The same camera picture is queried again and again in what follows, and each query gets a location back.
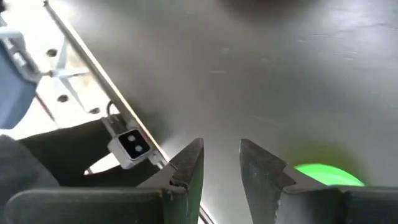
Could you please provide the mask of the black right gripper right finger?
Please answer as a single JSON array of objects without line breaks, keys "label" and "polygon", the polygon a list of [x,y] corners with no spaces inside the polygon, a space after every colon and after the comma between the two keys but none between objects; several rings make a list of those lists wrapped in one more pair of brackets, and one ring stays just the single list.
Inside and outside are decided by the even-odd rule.
[{"label": "black right gripper right finger", "polygon": [[253,224],[398,224],[398,188],[327,186],[249,139],[239,161]]}]

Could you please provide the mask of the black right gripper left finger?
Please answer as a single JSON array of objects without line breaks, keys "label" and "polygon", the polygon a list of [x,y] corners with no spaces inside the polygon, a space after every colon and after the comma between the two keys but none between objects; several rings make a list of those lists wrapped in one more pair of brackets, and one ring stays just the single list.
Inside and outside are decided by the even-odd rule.
[{"label": "black right gripper left finger", "polygon": [[6,204],[7,224],[197,224],[202,138],[136,187],[25,190]]}]

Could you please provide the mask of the bright green plastic bowl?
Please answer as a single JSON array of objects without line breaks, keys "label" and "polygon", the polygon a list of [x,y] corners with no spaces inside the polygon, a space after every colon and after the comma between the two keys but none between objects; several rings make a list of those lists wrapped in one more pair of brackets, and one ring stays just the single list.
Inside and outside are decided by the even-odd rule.
[{"label": "bright green plastic bowl", "polygon": [[295,166],[301,173],[325,185],[350,185],[364,187],[365,184],[349,172],[326,164],[301,164]]}]

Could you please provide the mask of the blue grey box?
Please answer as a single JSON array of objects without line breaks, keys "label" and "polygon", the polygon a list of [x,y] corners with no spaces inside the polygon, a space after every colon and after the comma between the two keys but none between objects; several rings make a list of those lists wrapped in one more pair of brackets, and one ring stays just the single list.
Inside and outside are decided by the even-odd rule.
[{"label": "blue grey box", "polygon": [[22,32],[0,27],[0,129],[14,128],[25,116],[41,78]]}]

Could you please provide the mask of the aluminium table frame rail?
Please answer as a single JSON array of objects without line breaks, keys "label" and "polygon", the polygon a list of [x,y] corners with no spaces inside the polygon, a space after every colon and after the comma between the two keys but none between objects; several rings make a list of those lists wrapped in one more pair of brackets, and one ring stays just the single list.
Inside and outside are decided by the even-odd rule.
[{"label": "aluminium table frame rail", "polygon": [[[101,119],[101,122],[106,127],[108,133],[110,133],[113,138],[117,134],[124,133],[128,130],[138,129],[151,147],[152,153],[149,157],[129,170],[136,168],[145,161],[150,161],[151,164],[157,166],[159,168],[158,171],[160,171],[171,159],[167,158],[164,150],[156,142],[150,131],[145,127],[144,123],[131,108],[109,75],[105,72],[95,56],[76,33],[75,29],[67,21],[64,21],[63,17],[56,10],[50,0],[44,0],[44,8],[46,8],[46,11],[54,20],[57,27],[68,40],[74,51],[81,57],[81,60],[85,63],[88,70],[95,76],[97,82],[109,96],[111,102],[120,111],[120,116],[107,115]],[[216,224],[209,216],[208,212],[202,207],[201,201],[198,221],[202,221],[204,224]]]}]

